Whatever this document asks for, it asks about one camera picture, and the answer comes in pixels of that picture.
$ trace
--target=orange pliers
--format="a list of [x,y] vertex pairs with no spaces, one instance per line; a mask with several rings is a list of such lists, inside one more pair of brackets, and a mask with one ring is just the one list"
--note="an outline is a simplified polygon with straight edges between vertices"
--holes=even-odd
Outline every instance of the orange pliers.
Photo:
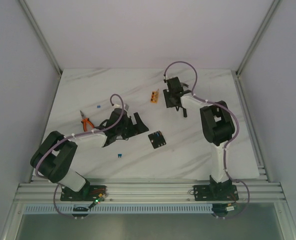
[[93,129],[94,129],[94,125],[92,124],[92,122],[89,120],[89,118],[87,118],[82,111],[80,111],[81,117],[82,117],[82,121],[81,123],[83,124],[83,131],[87,132],[87,124],[89,124]]

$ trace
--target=white table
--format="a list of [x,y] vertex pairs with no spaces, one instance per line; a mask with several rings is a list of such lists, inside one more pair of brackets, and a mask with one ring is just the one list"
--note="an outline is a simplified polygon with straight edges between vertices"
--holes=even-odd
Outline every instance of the white table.
[[[65,69],[54,100],[45,137],[57,130],[64,135],[82,132],[80,110],[97,126],[110,117],[109,98],[120,94],[129,112],[138,112],[149,132],[128,141],[118,140],[103,148],[85,143],[78,146],[71,168],[86,178],[101,179],[197,179],[208,180],[211,173],[210,145],[202,133],[199,111],[166,108],[162,90],[164,69]],[[191,69],[170,69],[192,86]],[[224,100],[240,122],[240,134],[230,146],[229,172],[232,177],[259,177],[257,161],[245,124],[230,70],[199,69],[197,96],[211,101]],[[157,104],[150,103],[152,91],[160,90]],[[148,134],[161,131],[167,144],[153,149]]]

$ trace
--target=table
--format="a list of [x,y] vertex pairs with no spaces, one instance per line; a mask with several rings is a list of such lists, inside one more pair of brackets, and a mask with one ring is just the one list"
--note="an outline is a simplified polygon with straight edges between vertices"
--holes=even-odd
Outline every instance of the table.
[[[202,133],[200,113],[166,108],[162,90],[164,69],[138,68],[68,68],[63,71],[46,127],[64,135],[83,131],[82,110],[98,126],[110,117],[113,108],[109,98],[120,94],[129,113],[138,112],[149,132],[128,141],[94,148],[91,142],[78,146],[71,168],[86,178],[96,179],[194,179],[208,180],[211,173],[210,144]],[[240,122],[240,134],[231,143],[229,173],[234,178],[259,177],[257,161],[251,145],[245,118],[230,70],[198,69],[197,96],[211,101],[224,100]],[[170,69],[169,77],[193,85],[191,69]],[[152,91],[159,89],[157,104],[150,103]],[[148,134],[161,131],[167,144],[153,149]]]

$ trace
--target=purple cable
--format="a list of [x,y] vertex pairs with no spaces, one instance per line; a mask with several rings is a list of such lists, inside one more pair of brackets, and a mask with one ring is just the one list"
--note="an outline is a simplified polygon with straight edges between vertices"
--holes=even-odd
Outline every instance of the purple cable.
[[[121,98],[121,96],[118,95],[118,94],[116,94],[116,93],[114,93],[114,94],[111,95],[111,97],[110,97],[110,103],[111,103],[111,105],[114,105],[113,102],[112,102],[112,98],[113,98],[114,96],[117,96],[117,97],[120,99],[120,101],[121,101],[121,107],[122,107],[122,109],[121,109],[121,114],[120,114],[118,120],[117,120],[113,125],[111,125],[111,126],[109,126],[109,127],[107,127],[107,128],[104,128],[104,129],[101,129],[101,130],[98,129],[97,131],[93,131],[93,132],[92,132],[92,131],[81,132],[81,133],[75,134],[74,136],[70,135],[70,136],[67,136],[66,138],[60,140],[59,142],[57,142],[53,147],[51,147],[51,148],[50,148],[50,149],[49,149],[49,150],[48,150],[48,151],[42,156],[42,158],[41,158],[40,161],[38,162],[38,164],[37,164],[37,166],[36,166],[36,168],[35,168],[35,174],[36,174],[36,176],[38,176],[38,177],[40,177],[40,178],[43,178],[43,179],[47,179],[46,177],[39,175],[39,173],[38,173],[39,167],[40,167],[40,165],[42,164],[42,162],[45,160],[45,158],[46,158],[50,153],[52,153],[52,151],[53,151],[56,147],[58,147],[60,144],[62,144],[63,142],[65,142],[65,141],[67,141],[68,139],[71,139],[71,138],[73,138],[73,137],[77,138],[77,137],[81,137],[81,136],[85,136],[85,135],[97,134],[97,133],[101,133],[101,132],[107,131],[107,130],[113,128],[114,126],[116,126],[116,125],[118,124],[118,122],[120,122],[120,120],[121,120],[121,118],[122,118],[122,116],[123,116],[123,113],[124,113],[124,103],[123,103],[123,99]],[[75,217],[73,217],[73,216],[69,216],[69,215],[66,215],[66,214],[61,213],[61,212],[59,211],[57,205],[56,205],[55,198],[56,198],[57,190],[58,190],[58,188],[59,188],[60,185],[61,185],[61,184],[58,184],[58,185],[56,186],[55,190],[54,190],[54,194],[53,194],[53,205],[54,205],[54,208],[55,208],[56,212],[59,213],[60,215],[62,215],[62,216],[64,216],[64,217],[67,217],[67,218],[71,218],[71,219],[73,218],[73,219],[75,219]]]
[[219,219],[232,219],[232,218],[235,218],[236,216],[240,216],[242,213],[244,213],[244,211],[247,209],[247,207],[248,207],[248,205],[249,205],[249,203],[250,203],[250,190],[249,190],[249,187],[246,185],[246,183],[245,183],[244,181],[239,180],[239,179],[233,179],[233,178],[230,176],[230,174],[228,173],[228,169],[227,169],[227,153],[226,153],[226,151],[227,151],[227,146],[228,146],[228,145],[229,145],[234,139],[236,139],[236,137],[239,135],[239,132],[240,132],[240,124],[239,124],[239,121],[238,121],[237,117],[234,115],[234,113],[231,112],[227,107],[225,107],[225,106],[223,106],[223,105],[221,105],[221,104],[218,104],[218,103],[216,103],[216,102],[208,101],[208,100],[205,100],[205,99],[202,99],[202,98],[199,98],[199,97],[195,96],[195,94],[194,94],[194,88],[195,88],[196,85],[197,85],[198,74],[197,74],[196,69],[195,69],[190,63],[188,63],[188,62],[186,62],[186,61],[175,61],[175,62],[171,63],[171,64],[165,69],[165,71],[164,71],[164,74],[163,74],[164,78],[166,77],[166,72],[167,72],[167,70],[169,69],[169,67],[172,66],[173,64],[178,64],[178,63],[189,65],[189,66],[193,69],[193,71],[194,71],[194,73],[195,73],[195,75],[196,75],[196,80],[195,80],[195,82],[194,82],[194,84],[193,84],[193,86],[192,86],[192,89],[191,89],[192,97],[195,98],[195,99],[198,100],[198,101],[201,101],[201,102],[203,102],[203,103],[208,103],[208,104],[215,105],[215,106],[220,107],[221,109],[227,111],[227,112],[232,116],[232,118],[234,119],[234,121],[235,121],[235,123],[236,123],[236,126],[237,126],[236,133],[234,134],[234,136],[233,136],[229,141],[227,141],[227,142],[224,144],[224,151],[223,151],[223,165],[224,165],[224,170],[225,170],[225,172],[226,172],[226,175],[228,176],[228,178],[229,178],[231,181],[233,181],[233,182],[235,182],[235,183],[242,183],[242,184],[245,186],[245,188],[247,189],[247,193],[248,193],[248,201],[247,201],[246,206],[242,209],[242,211],[239,212],[238,214],[234,215],[234,216],[220,217],[220,216],[217,216],[216,214],[214,214],[214,216],[215,216],[216,218],[219,218]]

